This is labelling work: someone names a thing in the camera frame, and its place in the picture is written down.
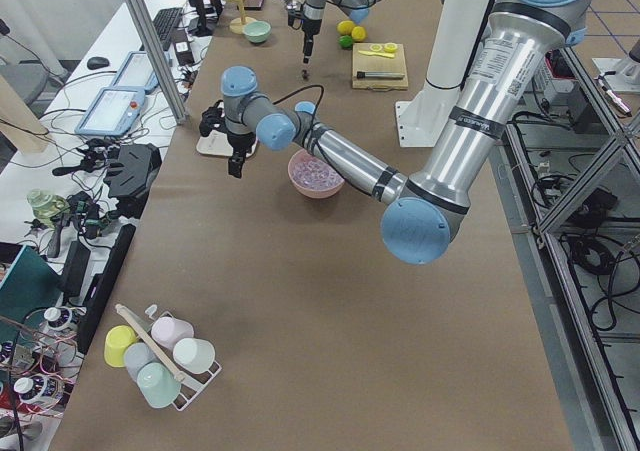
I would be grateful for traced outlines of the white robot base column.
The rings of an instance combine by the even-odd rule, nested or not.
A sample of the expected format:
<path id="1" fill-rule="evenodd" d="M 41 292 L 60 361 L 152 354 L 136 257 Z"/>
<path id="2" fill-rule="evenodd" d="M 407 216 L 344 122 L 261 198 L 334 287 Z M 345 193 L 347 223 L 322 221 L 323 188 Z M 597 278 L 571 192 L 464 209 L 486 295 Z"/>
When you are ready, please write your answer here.
<path id="1" fill-rule="evenodd" d="M 495 0 L 442 0 L 423 88 L 410 101 L 396 103 L 399 144 L 404 148 L 436 144 L 464 87 Z"/>

